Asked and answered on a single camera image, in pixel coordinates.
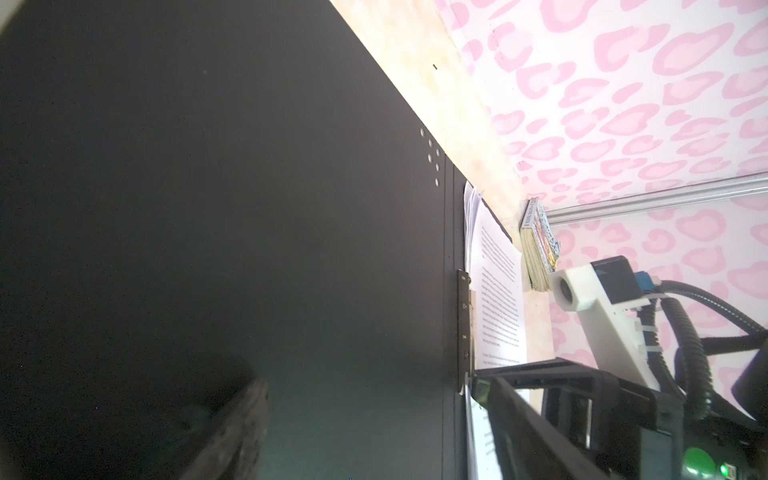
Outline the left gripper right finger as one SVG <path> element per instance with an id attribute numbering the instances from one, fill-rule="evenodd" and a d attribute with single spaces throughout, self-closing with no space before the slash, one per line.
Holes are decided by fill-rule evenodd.
<path id="1" fill-rule="evenodd" d="M 505 479 L 606 479 L 608 475 L 517 393 L 561 389 L 593 402 L 598 420 L 612 408 L 612 378 L 605 374 L 477 374 L 473 391 L 487 384 L 496 455 Z"/>

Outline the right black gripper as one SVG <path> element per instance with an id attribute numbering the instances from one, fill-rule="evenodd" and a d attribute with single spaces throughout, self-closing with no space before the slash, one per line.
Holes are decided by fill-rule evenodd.
<path id="1" fill-rule="evenodd" d="M 670 371 L 649 335 L 650 369 L 659 390 L 622 380 L 586 365 L 552 360 L 478 370 L 472 396 L 485 405 L 491 382 L 504 380 L 518 394 L 541 390 L 541 416 L 611 479 L 764 479 L 767 476 L 767 338 L 764 335 L 685 336 L 687 350 Z M 736 383 L 740 399 L 756 408 L 751 421 L 711 393 L 687 415 L 681 387 L 686 367 L 701 372 L 710 354 L 755 351 Z"/>

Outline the printed paper sheet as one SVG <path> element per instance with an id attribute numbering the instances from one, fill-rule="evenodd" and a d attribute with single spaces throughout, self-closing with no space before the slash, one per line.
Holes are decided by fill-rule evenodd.
<path id="1" fill-rule="evenodd" d="M 465 184 L 463 203 L 465 263 L 457 272 L 458 391 L 466 413 L 467 477 L 499 479 L 491 426 L 475 379 L 484 370 L 528 361 L 522 255 L 471 183 Z"/>

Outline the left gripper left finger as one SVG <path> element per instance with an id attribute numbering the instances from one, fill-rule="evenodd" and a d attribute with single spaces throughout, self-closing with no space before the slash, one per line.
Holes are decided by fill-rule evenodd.
<path id="1" fill-rule="evenodd" d="M 256 479 L 269 423 L 269 388 L 255 379 L 182 450 L 178 479 Z"/>

